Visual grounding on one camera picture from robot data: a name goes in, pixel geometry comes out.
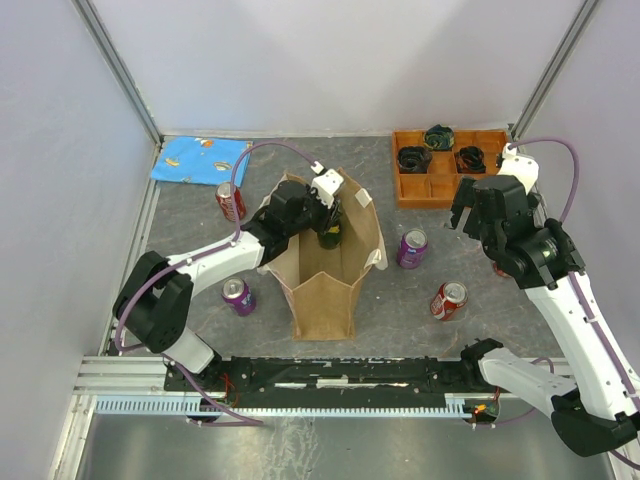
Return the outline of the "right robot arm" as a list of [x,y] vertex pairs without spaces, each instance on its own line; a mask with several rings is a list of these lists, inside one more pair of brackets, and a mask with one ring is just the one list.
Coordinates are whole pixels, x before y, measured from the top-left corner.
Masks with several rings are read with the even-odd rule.
[[639,433],[639,380],[594,298],[585,262],[561,221],[537,225],[540,202],[513,175],[463,177],[451,206],[453,227],[479,241],[551,329],[573,376],[525,361],[500,342],[479,340],[458,368],[467,389],[504,389],[550,419],[575,454],[614,454]]

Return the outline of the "green glass bottle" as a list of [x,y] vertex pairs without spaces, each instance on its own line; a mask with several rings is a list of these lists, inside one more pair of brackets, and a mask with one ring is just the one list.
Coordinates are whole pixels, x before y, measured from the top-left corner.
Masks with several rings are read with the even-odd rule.
[[342,241],[342,206],[336,201],[326,230],[317,234],[319,245],[325,250],[336,249]]

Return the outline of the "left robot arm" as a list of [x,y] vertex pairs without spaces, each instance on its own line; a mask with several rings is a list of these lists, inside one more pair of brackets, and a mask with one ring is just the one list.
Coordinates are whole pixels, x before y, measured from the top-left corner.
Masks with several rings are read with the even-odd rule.
[[198,250],[163,257],[142,255],[113,305],[118,319],[116,347],[128,329],[141,346],[186,369],[187,379],[209,390],[221,378],[219,355],[187,326],[192,299],[210,286],[282,255],[294,236],[313,230],[326,233],[339,217],[340,180],[307,185],[280,182],[268,203],[233,235]]

